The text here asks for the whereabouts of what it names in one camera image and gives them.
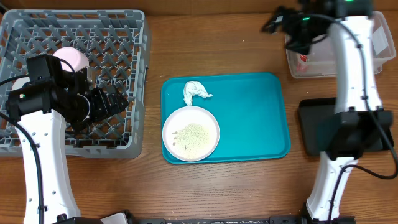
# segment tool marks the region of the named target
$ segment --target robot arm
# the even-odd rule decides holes
[[[280,7],[263,27],[265,32],[275,32],[278,26],[282,26],[282,30],[291,36],[290,42],[286,43],[286,49],[300,54],[308,54],[310,46],[314,44],[313,39],[323,34],[328,34],[335,51],[338,71],[335,115],[318,126],[318,136],[315,137],[320,151],[320,166],[313,191],[302,211],[306,217],[302,223],[327,222],[330,209],[331,220],[339,217],[340,200],[352,171],[352,168],[345,169],[339,182],[338,176],[342,168],[356,165],[364,149],[380,141],[379,133],[368,117],[368,110],[378,113],[377,118],[381,119],[379,123],[384,129],[388,129],[392,124],[389,111],[382,110],[382,102],[374,81],[371,48],[374,24],[371,19],[372,9],[371,0],[318,0],[315,4],[304,7],[303,12],[307,14]],[[312,14],[314,12],[321,16],[317,17]],[[322,19],[325,17],[322,15],[335,18],[335,21],[341,24]],[[361,45],[363,55],[349,31]],[[332,202],[336,186],[336,195]]]
[[[30,81],[21,89],[10,92],[6,109],[11,120],[22,126],[37,145],[42,165],[44,223],[120,223],[114,221],[123,214],[104,220],[77,218],[80,211],[70,187],[65,128],[66,123],[70,123],[76,132],[81,131],[95,121],[122,112],[128,101],[113,85],[107,93],[100,88],[90,88],[87,68],[72,73],[63,71],[57,57],[40,55],[28,58],[27,67]],[[20,130],[18,135],[27,188],[24,223],[38,223],[36,160],[26,136]]]

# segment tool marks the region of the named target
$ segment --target gray dish rack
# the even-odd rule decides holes
[[[138,10],[10,10],[0,25],[0,80],[27,74],[26,59],[74,47],[90,60],[95,86],[116,85],[129,106],[75,139],[65,134],[68,155],[89,158],[135,158],[144,130],[144,85],[151,34]],[[0,86],[0,111],[12,83]],[[0,119],[0,156],[21,156],[16,129]]]

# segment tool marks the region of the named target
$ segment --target red object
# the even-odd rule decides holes
[[[308,61],[308,57],[306,55],[302,55],[300,54],[300,60],[303,62],[307,62]],[[298,63],[297,65],[297,71],[298,72],[306,72],[308,69],[308,65],[302,65],[301,63]]]

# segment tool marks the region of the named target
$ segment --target clear plastic container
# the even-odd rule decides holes
[[[374,12],[373,27],[373,65],[374,73],[382,71],[382,64],[396,56],[394,41],[386,19],[381,12]],[[287,62],[294,78],[319,78],[336,76],[335,54],[331,46],[330,38],[314,44],[308,55],[300,55],[286,50]]]

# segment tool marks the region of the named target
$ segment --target white bowl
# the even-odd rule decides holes
[[[184,151],[176,140],[178,131],[180,131],[180,134],[183,133],[182,131],[190,124],[194,125],[194,127],[200,126],[199,128],[206,133],[205,136],[191,138],[196,138],[196,141],[205,138],[207,143],[199,151]],[[208,157],[216,149],[220,140],[220,127],[216,118],[209,111],[198,106],[184,106],[174,111],[167,118],[163,126],[162,138],[166,149],[171,155],[182,161],[195,162]]]

